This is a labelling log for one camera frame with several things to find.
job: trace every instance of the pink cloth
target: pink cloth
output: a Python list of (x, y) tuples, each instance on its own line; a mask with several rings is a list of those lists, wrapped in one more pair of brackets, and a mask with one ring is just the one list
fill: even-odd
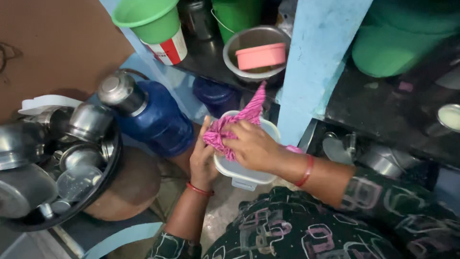
[(228, 161), (236, 161), (235, 152), (224, 146), (222, 139), (237, 139), (237, 137), (229, 131), (222, 131), (222, 128), (228, 123), (237, 123), (240, 120), (247, 120), (250, 123), (260, 126), (260, 114), (262, 112), (262, 104), (265, 101), (265, 85), (266, 82), (263, 81), (254, 97), (240, 113), (235, 116), (225, 116), (214, 121), (203, 135), (204, 142), (223, 153)]

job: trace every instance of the kitchen shelf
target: kitchen shelf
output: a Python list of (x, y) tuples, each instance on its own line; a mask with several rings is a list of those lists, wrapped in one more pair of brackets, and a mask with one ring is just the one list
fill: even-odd
[(325, 121), (414, 155), (460, 168), (460, 134), (427, 137), (410, 125), (403, 97), (384, 79), (361, 73), (350, 59), (326, 107)]
[[(225, 65), (223, 58), (224, 43), (220, 35), (208, 41), (200, 41), (187, 35), (184, 35), (184, 37), (188, 54), (182, 62), (175, 65), (176, 68), (212, 81), (229, 84), (231, 87), (242, 91), (243, 94), (255, 93), (259, 84), (240, 81)], [(276, 94), (282, 87), (283, 81), (284, 74), (280, 77), (277, 85), (270, 85), (266, 89), (267, 100), (276, 103)]]

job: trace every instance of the red and white striped container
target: red and white striped container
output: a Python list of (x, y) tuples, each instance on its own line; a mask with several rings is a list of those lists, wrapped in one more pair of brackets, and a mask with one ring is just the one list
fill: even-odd
[(160, 44), (148, 44), (155, 58), (165, 65), (175, 65), (180, 63), (187, 56), (187, 46), (185, 45), (182, 28), (169, 40)]

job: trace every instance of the red bangle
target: red bangle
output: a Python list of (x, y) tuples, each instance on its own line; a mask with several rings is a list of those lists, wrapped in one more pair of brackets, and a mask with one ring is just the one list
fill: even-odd
[(202, 195), (205, 195), (205, 196), (208, 196), (208, 197), (211, 197), (211, 196), (214, 196), (215, 192), (214, 191), (210, 191), (210, 192), (206, 192), (206, 191), (203, 191), (201, 189), (198, 189), (197, 187), (193, 186), (190, 182), (187, 183), (187, 187), (198, 192), (199, 194), (202, 194)]
[(307, 159), (308, 159), (308, 168), (307, 168), (307, 170), (305, 170), (304, 177), (302, 177), (302, 179), (298, 180), (295, 183), (295, 186), (297, 186), (297, 187), (301, 187), (302, 185), (304, 185), (304, 183), (310, 177), (311, 169), (313, 168), (314, 159), (313, 159), (313, 156), (309, 155), (309, 154), (307, 154)]

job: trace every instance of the hand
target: hand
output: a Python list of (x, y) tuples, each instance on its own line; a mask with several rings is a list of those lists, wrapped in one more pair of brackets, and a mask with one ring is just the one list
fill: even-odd
[(203, 126), (200, 130), (200, 135), (196, 140), (195, 149), (190, 156), (190, 183), (203, 191), (212, 191), (213, 184), (219, 175), (216, 165), (214, 164), (214, 148), (206, 146), (203, 141), (203, 135), (211, 124), (211, 118), (206, 116)]
[(236, 160), (247, 169), (275, 173), (287, 154), (268, 133), (245, 120), (228, 124), (223, 130), (231, 131), (238, 137), (223, 139), (222, 143), (235, 152)]

